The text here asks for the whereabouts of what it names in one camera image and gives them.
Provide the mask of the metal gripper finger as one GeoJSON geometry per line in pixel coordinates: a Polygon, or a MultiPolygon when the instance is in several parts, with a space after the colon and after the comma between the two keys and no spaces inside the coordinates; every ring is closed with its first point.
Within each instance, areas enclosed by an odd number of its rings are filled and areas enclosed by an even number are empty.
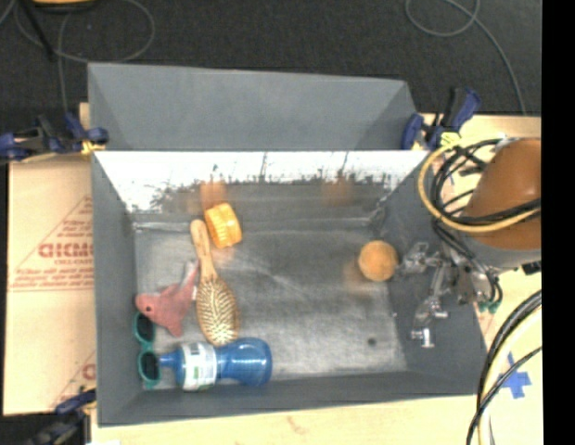
{"type": "Polygon", "coordinates": [[[431,249],[428,242],[417,242],[403,255],[398,273],[420,274],[427,268],[436,268],[440,261],[441,253],[437,249],[431,249]]]}
{"type": "Polygon", "coordinates": [[[438,296],[427,297],[415,310],[410,338],[419,343],[421,348],[433,348],[434,338],[431,324],[435,320],[448,319],[449,313],[442,307],[438,296]]]}

